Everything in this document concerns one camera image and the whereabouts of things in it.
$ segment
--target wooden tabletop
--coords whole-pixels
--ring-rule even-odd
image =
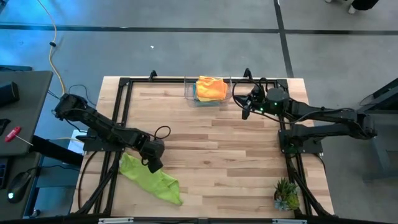
[[[104,77],[98,112],[111,118],[120,77]],[[304,80],[287,79],[290,96],[308,103]],[[248,93],[252,85],[242,84],[236,94]],[[182,206],[157,199],[119,174],[112,216],[130,217],[293,217],[293,212],[274,208],[274,186],[287,176],[277,140],[279,124],[251,114],[241,119],[241,109],[231,99],[222,107],[191,107],[184,98],[183,83],[134,83],[127,127],[153,133],[168,125],[171,135],[164,139],[163,171],[180,182]],[[304,122],[307,126],[312,121]],[[129,154],[139,157],[132,150]],[[81,186],[82,204],[98,185],[104,153],[88,164]],[[322,163],[302,154],[308,188],[333,213]],[[104,191],[102,209],[108,188]],[[72,212],[77,210],[77,190]]]

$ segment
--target succulent plant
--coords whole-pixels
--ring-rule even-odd
[[[287,179],[282,178],[276,185],[274,206],[280,211],[295,210],[300,206],[297,193],[299,187],[294,183],[290,183]]]

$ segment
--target concrete floor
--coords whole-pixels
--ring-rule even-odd
[[[273,0],[42,2],[59,25],[278,28]],[[346,13],[344,1],[279,2],[286,29],[398,29],[395,0],[382,0],[374,9],[353,16]],[[50,20],[35,0],[9,0],[0,13],[0,24],[50,24]],[[158,75],[241,76],[249,67],[256,77],[287,77],[279,34],[63,31],[58,36],[54,64],[66,86],[86,85],[92,101],[97,100],[105,75],[149,75],[156,70]],[[47,57],[52,38],[52,31],[1,29],[0,64],[51,70]],[[305,79],[315,106],[359,108],[362,98],[397,77],[397,35],[289,34],[287,46],[294,77]],[[50,89],[60,95],[56,77]],[[78,88],[73,92],[84,94]],[[43,138],[72,133],[71,126],[51,114],[56,104],[47,97],[36,133]],[[398,181],[362,181],[362,175],[374,171],[367,167],[376,163],[370,143],[341,137],[322,144],[336,214],[397,222]]]

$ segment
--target green towel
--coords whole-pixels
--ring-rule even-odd
[[[142,165],[139,159],[124,153],[120,160],[119,171],[156,197],[182,205],[178,180],[163,173],[161,169],[151,174],[148,167]]]

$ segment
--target transparent bin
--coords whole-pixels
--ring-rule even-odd
[[[229,102],[229,99],[232,97],[232,81],[231,75],[218,75],[216,77],[211,78],[222,78],[224,82],[227,84],[227,91],[225,99],[223,100],[213,100],[202,102],[196,97],[196,82],[199,77],[187,77],[184,76],[184,97],[187,99],[188,104],[194,107],[203,107],[203,106],[226,106]]]

